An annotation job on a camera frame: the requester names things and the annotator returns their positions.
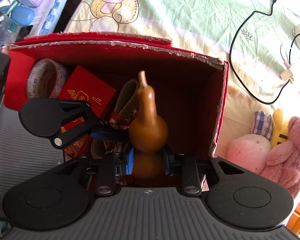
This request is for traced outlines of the clear packing tape roll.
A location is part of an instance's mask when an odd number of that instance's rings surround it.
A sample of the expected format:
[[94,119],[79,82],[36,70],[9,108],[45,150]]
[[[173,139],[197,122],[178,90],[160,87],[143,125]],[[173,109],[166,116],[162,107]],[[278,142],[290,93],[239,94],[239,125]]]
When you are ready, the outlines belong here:
[[38,61],[27,80],[27,98],[57,98],[65,85],[66,76],[66,68],[56,61]]

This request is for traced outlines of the yellow orange plush toy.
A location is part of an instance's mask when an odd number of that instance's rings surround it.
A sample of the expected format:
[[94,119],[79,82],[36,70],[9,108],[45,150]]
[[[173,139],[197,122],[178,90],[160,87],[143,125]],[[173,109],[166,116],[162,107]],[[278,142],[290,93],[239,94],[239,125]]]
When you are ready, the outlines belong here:
[[270,140],[272,148],[288,140],[288,123],[289,118],[284,111],[280,108],[276,109],[273,113],[273,131]]

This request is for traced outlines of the blue checkered cloth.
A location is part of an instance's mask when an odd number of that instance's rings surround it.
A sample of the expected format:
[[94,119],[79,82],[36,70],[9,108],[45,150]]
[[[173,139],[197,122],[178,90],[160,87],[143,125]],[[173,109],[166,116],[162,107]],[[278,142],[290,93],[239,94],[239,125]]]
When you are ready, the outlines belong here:
[[50,7],[47,18],[43,22],[43,26],[41,27],[38,35],[46,35],[54,31],[66,2],[67,0],[53,0],[53,4]]

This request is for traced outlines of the blue glasses case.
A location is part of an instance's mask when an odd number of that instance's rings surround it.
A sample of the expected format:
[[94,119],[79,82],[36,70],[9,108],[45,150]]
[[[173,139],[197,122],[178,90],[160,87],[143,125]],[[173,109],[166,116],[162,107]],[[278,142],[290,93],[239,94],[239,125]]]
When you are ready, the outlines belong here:
[[11,19],[21,26],[28,26],[34,18],[34,11],[21,5],[16,6],[11,12]]

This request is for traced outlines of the brown plush toy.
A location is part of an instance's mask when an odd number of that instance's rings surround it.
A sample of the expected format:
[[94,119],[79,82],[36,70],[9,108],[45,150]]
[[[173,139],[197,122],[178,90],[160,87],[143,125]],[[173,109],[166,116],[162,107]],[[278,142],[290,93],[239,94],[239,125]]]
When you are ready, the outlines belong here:
[[300,117],[288,123],[288,140],[270,151],[261,176],[287,189],[294,199],[300,198]]

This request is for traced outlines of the large red cardboard box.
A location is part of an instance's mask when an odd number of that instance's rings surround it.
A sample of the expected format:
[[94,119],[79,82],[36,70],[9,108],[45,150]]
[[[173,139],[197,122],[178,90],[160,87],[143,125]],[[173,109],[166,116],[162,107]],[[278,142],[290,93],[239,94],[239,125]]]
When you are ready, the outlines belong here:
[[71,100],[27,98],[33,66],[51,59],[66,68],[66,81],[79,65],[116,90],[101,120],[125,131],[125,141],[130,141],[129,127],[138,116],[139,72],[144,71],[155,92],[157,114],[168,127],[165,145],[176,152],[192,152],[200,159],[215,149],[228,83],[225,61],[174,48],[166,40],[115,33],[50,34],[5,49],[11,61],[4,104],[19,113],[22,126],[34,136],[51,142],[77,114],[88,114],[91,120],[85,122],[100,119],[89,107]]

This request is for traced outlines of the brown gourd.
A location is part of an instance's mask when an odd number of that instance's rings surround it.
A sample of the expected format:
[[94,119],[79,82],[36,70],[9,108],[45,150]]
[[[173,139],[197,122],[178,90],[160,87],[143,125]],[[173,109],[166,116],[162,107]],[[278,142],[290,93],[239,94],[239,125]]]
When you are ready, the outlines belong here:
[[136,149],[133,176],[137,180],[151,180],[165,171],[160,150],[166,144],[168,127],[157,114],[155,92],[144,71],[139,72],[139,83],[138,116],[129,127],[129,138]]

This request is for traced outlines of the small red gift box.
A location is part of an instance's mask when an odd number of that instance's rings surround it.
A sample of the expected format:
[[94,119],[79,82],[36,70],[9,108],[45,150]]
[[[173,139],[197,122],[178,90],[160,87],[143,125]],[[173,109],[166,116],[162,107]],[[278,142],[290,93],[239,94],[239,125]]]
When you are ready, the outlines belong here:
[[[89,107],[90,112],[93,112],[98,118],[104,119],[115,95],[116,90],[111,85],[78,65],[66,81],[58,99],[71,100],[78,103],[80,107]],[[77,114],[75,118],[69,119],[63,124],[61,133],[69,132],[70,129],[77,128],[88,120],[91,120],[88,114]],[[72,142],[64,152],[72,158],[83,155],[91,141],[92,138],[85,134]]]

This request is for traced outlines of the clear plastic cup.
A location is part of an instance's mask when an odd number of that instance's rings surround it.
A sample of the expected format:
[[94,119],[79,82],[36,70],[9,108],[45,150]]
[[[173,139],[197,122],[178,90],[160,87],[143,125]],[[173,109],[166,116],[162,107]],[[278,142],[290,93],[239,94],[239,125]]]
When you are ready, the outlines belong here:
[[5,14],[0,16],[0,20],[0,43],[15,42],[21,26]]

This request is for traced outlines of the white paper documents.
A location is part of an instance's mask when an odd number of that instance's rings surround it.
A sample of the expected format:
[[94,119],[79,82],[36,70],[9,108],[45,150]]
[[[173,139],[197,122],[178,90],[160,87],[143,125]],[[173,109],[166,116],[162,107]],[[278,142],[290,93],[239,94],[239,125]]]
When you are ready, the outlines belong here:
[[29,36],[38,36],[41,32],[44,22],[46,21],[56,0],[43,0],[41,5],[34,9],[34,18],[31,22],[32,29]]

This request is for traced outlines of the pink plush toy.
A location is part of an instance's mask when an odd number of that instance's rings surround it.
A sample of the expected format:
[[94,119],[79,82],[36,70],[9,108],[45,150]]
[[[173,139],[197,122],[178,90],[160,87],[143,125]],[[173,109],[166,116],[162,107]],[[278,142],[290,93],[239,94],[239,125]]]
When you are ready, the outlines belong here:
[[256,111],[251,133],[230,143],[227,160],[246,170],[261,174],[266,167],[267,156],[271,150],[272,131],[272,116],[263,110]]

